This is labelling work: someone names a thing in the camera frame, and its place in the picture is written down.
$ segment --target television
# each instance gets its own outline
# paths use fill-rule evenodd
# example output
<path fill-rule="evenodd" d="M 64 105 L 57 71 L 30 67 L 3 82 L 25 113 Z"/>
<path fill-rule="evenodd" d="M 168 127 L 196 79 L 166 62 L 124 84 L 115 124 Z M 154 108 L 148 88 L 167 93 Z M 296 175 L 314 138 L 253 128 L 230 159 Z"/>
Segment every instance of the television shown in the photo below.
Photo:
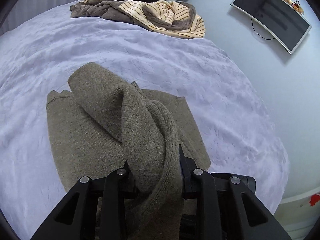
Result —
<path fill-rule="evenodd" d="M 284 0 L 233 0 L 238 8 L 268 30 L 292 54 L 311 25 Z"/>

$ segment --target bedsheet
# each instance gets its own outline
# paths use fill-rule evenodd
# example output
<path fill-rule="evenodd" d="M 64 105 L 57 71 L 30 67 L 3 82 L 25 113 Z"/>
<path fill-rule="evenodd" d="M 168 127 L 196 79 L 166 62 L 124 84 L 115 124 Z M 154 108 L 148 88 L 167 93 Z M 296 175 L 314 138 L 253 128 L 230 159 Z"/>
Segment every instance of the bedsheet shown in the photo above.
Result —
<path fill-rule="evenodd" d="M 52 158 L 46 96 L 96 62 L 142 89 L 184 96 L 211 159 L 210 172 L 253 176 L 274 213 L 289 161 L 263 101 L 228 55 L 207 39 L 179 39 L 55 7 L 0 37 L 0 207 L 30 239 L 65 195 Z"/>

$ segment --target red object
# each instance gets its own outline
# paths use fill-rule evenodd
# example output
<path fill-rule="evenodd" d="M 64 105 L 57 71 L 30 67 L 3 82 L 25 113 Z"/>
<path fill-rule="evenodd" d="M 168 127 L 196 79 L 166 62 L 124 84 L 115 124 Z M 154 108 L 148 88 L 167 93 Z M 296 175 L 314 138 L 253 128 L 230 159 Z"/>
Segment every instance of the red object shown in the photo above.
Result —
<path fill-rule="evenodd" d="M 317 202 L 320 201 L 320 195 L 318 194 L 314 194 L 311 196 L 311 199 L 310 199 L 310 206 L 313 207 Z"/>

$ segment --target metal screw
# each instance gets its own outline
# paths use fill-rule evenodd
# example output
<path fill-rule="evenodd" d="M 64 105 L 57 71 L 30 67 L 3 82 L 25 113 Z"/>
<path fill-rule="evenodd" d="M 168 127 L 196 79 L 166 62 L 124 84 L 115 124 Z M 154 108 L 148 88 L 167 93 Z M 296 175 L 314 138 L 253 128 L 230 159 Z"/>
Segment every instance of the metal screw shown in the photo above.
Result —
<path fill-rule="evenodd" d="M 240 183 L 240 179 L 238 178 L 238 177 L 232 177 L 231 178 L 231 182 L 233 183 L 233 184 L 239 184 Z"/>
<path fill-rule="evenodd" d="M 194 169 L 194 170 L 193 170 L 193 173 L 194 173 L 195 175 L 201 175 L 201 174 L 203 173 L 203 170 L 201 170 L 201 169 Z"/>
<path fill-rule="evenodd" d="M 84 176 L 84 177 L 82 177 L 81 179 L 80 179 L 80 182 L 81 183 L 87 183 L 89 181 L 89 177 L 87 177 L 87 176 Z"/>
<path fill-rule="evenodd" d="M 124 175 L 125 173 L 126 173 L 127 171 L 125 170 L 125 169 L 119 169 L 119 170 L 117 170 L 117 174 L 118 175 Z"/>

